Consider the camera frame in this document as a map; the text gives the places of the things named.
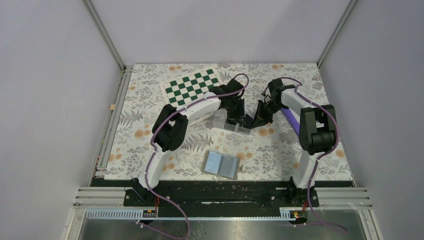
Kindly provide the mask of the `beige leather card holder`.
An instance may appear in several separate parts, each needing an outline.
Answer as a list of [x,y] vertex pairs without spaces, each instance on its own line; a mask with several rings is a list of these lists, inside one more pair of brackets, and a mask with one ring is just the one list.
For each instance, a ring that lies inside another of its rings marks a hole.
[[240,159],[236,156],[207,151],[204,155],[201,172],[229,180],[237,180]]

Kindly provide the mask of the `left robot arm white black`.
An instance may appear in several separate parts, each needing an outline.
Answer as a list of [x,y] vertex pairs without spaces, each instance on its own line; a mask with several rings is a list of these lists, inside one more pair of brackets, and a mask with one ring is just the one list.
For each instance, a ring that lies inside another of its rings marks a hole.
[[155,188],[168,155],[177,150],[185,140],[188,126],[207,114],[224,109],[230,124],[242,126],[245,120],[243,94],[249,84],[242,85],[235,78],[227,84],[211,88],[202,97],[180,107],[165,105],[152,129],[150,145],[153,147],[145,170],[138,177],[141,188],[136,199],[144,206],[155,200]]

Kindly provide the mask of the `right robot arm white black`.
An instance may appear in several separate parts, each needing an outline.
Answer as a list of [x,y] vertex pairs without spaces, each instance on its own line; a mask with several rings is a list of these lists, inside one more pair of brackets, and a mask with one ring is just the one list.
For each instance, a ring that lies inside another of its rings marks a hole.
[[319,105],[299,92],[297,85],[285,85],[283,78],[271,80],[267,85],[269,100],[258,102],[252,129],[270,124],[278,111],[289,111],[299,116],[299,121],[292,125],[302,148],[299,167],[289,180],[286,199],[293,206],[310,203],[315,175],[321,158],[333,152],[339,143],[340,133],[333,105]]

